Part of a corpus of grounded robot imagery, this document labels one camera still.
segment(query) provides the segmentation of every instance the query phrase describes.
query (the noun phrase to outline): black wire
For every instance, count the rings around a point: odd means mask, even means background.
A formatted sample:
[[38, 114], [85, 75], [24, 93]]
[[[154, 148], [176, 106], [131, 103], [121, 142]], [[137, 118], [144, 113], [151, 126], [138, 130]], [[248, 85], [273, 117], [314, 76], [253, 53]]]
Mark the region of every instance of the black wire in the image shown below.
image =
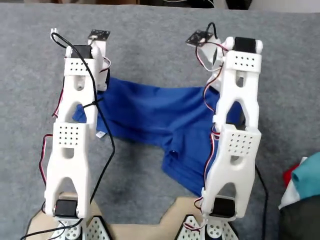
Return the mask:
[[[107, 130], [107, 132], [108, 132], [108, 134], [109, 134], [109, 137], [110, 137], [110, 140], [111, 140], [112, 152], [111, 152], [111, 154], [110, 154], [110, 157], [109, 157], [108, 161], [107, 161], [106, 164], [104, 165], [104, 168], [102, 169], [101, 174], [100, 174], [100, 176], [99, 176], [99, 178], [98, 178], [98, 181], [96, 182], [96, 185], [95, 185], [95, 187], [94, 187], [94, 189], [93, 189], [93, 192], [92, 192], [92, 195], [91, 195], [91, 198], [90, 198], [90, 203], [91, 203], [91, 202], [93, 201], [96, 193], [97, 193], [97, 190], [98, 190], [98, 188], [99, 188], [99, 184], [100, 184], [100, 182], [101, 182], [101, 180], [102, 180], [102, 178], [103, 178], [103, 176], [104, 176], [104, 174], [105, 174], [105, 171], [106, 171], [107, 167], [109, 166], [112, 158], [113, 158], [114, 155], [115, 155], [115, 152], [116, 152], [115, 141], [114, 141], [114, 138], [113, 138], [113, 136], [112, 136], [112, 134], [111, 134], [111, 131], [110, 131], [110, 128], [109, 128], [109, 126], [108, 126], [108, 124], [107, 124], [107, 121], [106, 121], [106, 119], [105, 119], [105, 116], [104, 116], [104, 114], [102, 113], [102, 111], [101, 111], [101, 109], [100, 109], [100, 107], [99, 107], [95, 78], [94, 78], [94, 76], [93, 76], [93, 74], [92, 74], [92, 72], [91, 72], [88, 64], [86, 63], [86, 61], [84, 60], [84, 58], [82, 57], [82, 55], [80, 54], [80, 52], [75, 48], [75, 46], [74, 46], [71, 42], [69, 42], [69, 41], [66, 40], [63, 36], [61, 36], [60, 34], [58, 34], [58, 33], [56, 33], [56, 32], [53, 32], [53, 33], [51, 34], [52, 39], [54, 39], [54, 36], [57, 36], [57, 37], [58, 37], [59, 39], [61, 39], [63, 42], [65, 42], [66, 44], [68, 44], [68, 45], [72, 48], [72, 50], [78, 55], [78, 57], [81, 59], [81, 61], [83, 62], [84, 66], [86, 67], [86, 69], [87, 69], [87, 71], [88, 71], [88, 73], [89, 73], [89, 75], [90, 75], [90, 77], [91, 77], [91, 80], [92, 80], [92, 85], [93, 85], [92, 87], [93, 87], [93, 93], [94, 93], [94, 101], [93, 101], [93, 102], [94, 102], [94, 105], [96, 105], [96, 108], [97, 108], [97, 110], [98, 110], [98, 112], [99, 112], [99, 114], [100, 114], [100, 116], [101, 116], [101, 118], [102, 118], [102, 121], [103, 121], [103, 123], [104, 123], [104, 125], [105, 125], [105, 127], [106, 127], [106, 130]], [[63, 46], [62, 44], [60, 44], [60, 43], [57, 42], [56, 40], [54, 40], [54, 42], [57, 43], [59, 46], [65, 48], [65, 46]], [[62, 227], [52, 228], [52, 229], [43, 230], [43, 231], [36, 231], [36, 232], [30, 233], [30, 234], [26, 234], [26, 235], [24, 235], [23, 237], [21, 237], [20, 240], [23, 240], [23, 239], [26, 239], [26, 238], [28, 238], [28, 237], [31, 237], [31, 236], [34, 236], [34, 235], [38, 235], [38, 234], [45, 234], [45, 233], [54, 232], [54, 231], [57, 231], [57, 230], [65, 230], [65, 229], [74, 228], [74, 227], [78, 226], [78, 225], [82, 222], [82, 220], [83, 220], [83, 218], [80, 218], [80, 220], [79, 220], [78, 222], [76, 222], [75, 224], [73, 224], [73, 225], [62, 226]]]
[[43, 212], [44, 214], [46, 214], [46, 212], [45, 212], [45, 210], [44, 210], [45, 204], [46, 204], [46, 201], [44, 201], [44, 202], [42, 203], [42, 206], [41, 206], [41, 212]]
[[61, 237], [61, 236], [62, 236], [62, 234], [64, 234], [64, 233], [65, 233], [65, 231], [66, 231], [66, 229], [63, 229], [62, 233], [60, 233], [58, 236], [55, 236], [55, 237], [49, 238], [48, 240], [54, 240], [54, 239], [57, 239], [57, 238]]
[[53, 40], [56, 44], [58, 44], [60, 47], [66, 49], [67, 47], [66, 47], [65, 45], [63, 45], [63, 44], [61, 44], [60, 42], [58, 42], [57, 40], [55, 40], [55, 38], [53, 37], [53, 33], [51, 33], [51, 38], [52, 38], [52, 40]]
[[262, 184], [262, 187], [264, 189], [264, 193], [265, 193], [265, 199], [264, 199], [264, 207], [263, 207], [263, 215], [262, 215], [262, 234], [261, 234], [261, 239], [265, 240], [266, 239], [266, 225], [267, 225], [267, 207], [268, 207], [268, 198], [269, 198], [269, 192], [268, 189], [266, 187], [266, 184], [261, 176], [261, 173], [259, 171], [259, 168], [257, 166], [257, 164], [255, 165], [255, 171], [256, 174], [258, 175], [260, 182]]
[[209, 29], [210, 29], [211, 26], [213, 26], [213, 34], [214, 34], [215, 39], [218, 39], [216, 25], [215, 25], [215, 23], [214, 23], [213, 21], [210, 22], [210, 23], [208, 24], [208, 26], [206, 27], [206, 30], [205, 30], [206, 37], [208, 36]]

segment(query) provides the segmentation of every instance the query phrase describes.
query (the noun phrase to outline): blue fabric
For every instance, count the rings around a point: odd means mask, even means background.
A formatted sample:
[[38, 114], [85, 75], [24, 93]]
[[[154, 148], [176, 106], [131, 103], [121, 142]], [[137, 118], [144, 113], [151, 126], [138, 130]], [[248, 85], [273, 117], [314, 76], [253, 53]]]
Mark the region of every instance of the blue fabric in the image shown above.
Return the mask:
[[320, 195], [320, 152], [308, 157], [292, 171], [292, 181], [301, 200]]
[[[103, 97], [98, 104], [113, 136], [163, 148], [163, 171], [200, 196], [213, 118], [202, 92], [203, 87], [161, 88], [111, 78], [107, 91], [98, 94]], [[215, 107], [219, 94], [207, 95]], [[240, 116], [241, 106], [235, 103], [227, 122], [238, 123]], [[81, 105], [73, 119], [86, 122]], [[107, 132], [100, 116], [97, 130]]]

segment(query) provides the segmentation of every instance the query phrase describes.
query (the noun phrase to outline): cardboard base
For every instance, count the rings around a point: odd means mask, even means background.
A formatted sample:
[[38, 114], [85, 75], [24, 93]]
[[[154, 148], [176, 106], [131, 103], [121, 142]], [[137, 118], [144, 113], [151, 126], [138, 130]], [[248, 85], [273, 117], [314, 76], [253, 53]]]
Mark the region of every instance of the cardboard base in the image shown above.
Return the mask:
[[[142, 224], [107, 224], [114, 240], [174, 240], [186, 215], [194, 215], [198, 222], [202, 216], [194, 207], [193, 197], [178, 197], [173, 205], [162, 216], [160, 223], [155, 225]], [[95, 201], [91, 203], [91, 215], [101, 216]], [[57, 227], [57, 222], [50, 216], [39, 211], [30, 221], [27, 233], [33, 233]], [[30, 236], [26, 240], [47, 240], [52, 232]]]

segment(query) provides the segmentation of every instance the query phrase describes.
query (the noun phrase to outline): gray carpet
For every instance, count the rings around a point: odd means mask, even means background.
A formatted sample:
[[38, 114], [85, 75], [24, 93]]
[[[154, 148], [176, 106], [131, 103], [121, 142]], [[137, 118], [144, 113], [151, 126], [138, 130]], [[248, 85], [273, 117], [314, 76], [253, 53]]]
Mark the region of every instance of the gray carpet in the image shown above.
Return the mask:
[[[210, 76], [184, 43], [210, 21], [221, 39], [264, 43], [256, 162], [270, 191], [267, 239], [277, 239], [282, 172], [320, 150], [319, 14], [10, 3], [0, 4], [1, 239], [19, 239], [44, 200], [38, 160], [42, 136], [52, 132], [64, 72], [64, 50], [50, 40], [50, 28], [74, 44], [84, 44], [91, 29], [110, 30], [107, 56], [114, 77], [185, 87], [201, 86]], [[161, 149], [120, 139], [115, 144], [95, 198], [109, 223], [156, 224], [175, 197], [191, 196], [161, 171]], [[92, 184], [110, 152], [107, 137], [92, 142]], [[260, 238], [263, 201], [256, 178], [246, 215], [235, 221], [242, 239]]]

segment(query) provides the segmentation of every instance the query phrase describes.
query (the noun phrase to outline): teal cloth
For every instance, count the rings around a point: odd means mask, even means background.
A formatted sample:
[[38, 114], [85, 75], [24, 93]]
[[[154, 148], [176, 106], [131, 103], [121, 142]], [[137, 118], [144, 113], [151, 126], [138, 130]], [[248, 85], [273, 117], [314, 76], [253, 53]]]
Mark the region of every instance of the teal cloth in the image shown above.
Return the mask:
[[292, 181], [301, 200], [320, 195], [320, 152], [308, 157], [292, 172]]

